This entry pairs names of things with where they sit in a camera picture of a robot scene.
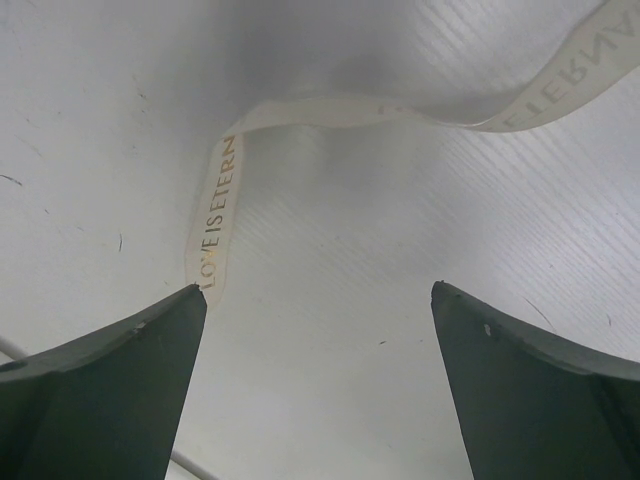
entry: white surface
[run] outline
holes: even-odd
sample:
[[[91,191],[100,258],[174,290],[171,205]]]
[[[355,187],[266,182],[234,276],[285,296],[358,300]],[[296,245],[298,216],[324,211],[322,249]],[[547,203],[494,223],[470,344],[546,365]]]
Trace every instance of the white surface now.
[[[198,477],[194,477],[182,467],[173,462],[169,462],[169,469],[167,470],[165,480],[196,480],[197,478]]]
[[[182,286],[209,149],[257,100],[480,115],[597,2],[0,5],[0,331],[36,352]],[[639,101],[636,71],[519,134],[251,135],[176,448],[220,480],[469,478],[435,280],[640,360]]]

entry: scratch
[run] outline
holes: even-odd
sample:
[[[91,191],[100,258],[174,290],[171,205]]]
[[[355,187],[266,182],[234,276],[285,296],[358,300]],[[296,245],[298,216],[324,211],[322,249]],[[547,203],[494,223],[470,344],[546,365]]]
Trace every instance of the scratch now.
[[[544,319],[547,321],[547,323],[549,324],[549,326],[553,329],[553,331],[554,331],[555,333],[558,333],[558,331],[556,330],[556,327],[554,327],[554,326],[553,326],[553,323],[551,323],[551,321],[547,318],[547,316],[546,316],[544,313],[542,313],[538,307],[536,307],[536,306],[535,306],[533,303],[531,303],[528,299],[524,298],[524,300],[525,300],[525,302],[527,302],[529,305],[531,305],[531,306],[534,308],[534,310],[535,310],[536,312],[538,312],[538,313],[540,314],[540,316],[542,316],[542,318],[544,318]]]
[[[0,175],[0,177],[2,177],[2,178],[6,178],[6,179],[7,179],[7,180],[9,180],[10,182],[13,182],[13,183],[15,183],[16,185],[20,185],[20,186],[22,187],[22,182],[21,182],[21,181],[16,180],[15,178],[10,177],[9,175]]]
[[[14,137],[16,137],[18,140],[20,140],[22,143],[24,143],[27,147],[29,147],[31,150],[33,150],[34,152],[36,152],[38,154],[38,156],[40,158],[42,158],[42,152],[40,152],[40,150],[38,150],[36,147],[34,147],[33,145],[31,145],[29,142],[27,142],[24,138],[18,136],[18,135],[14,135]]]

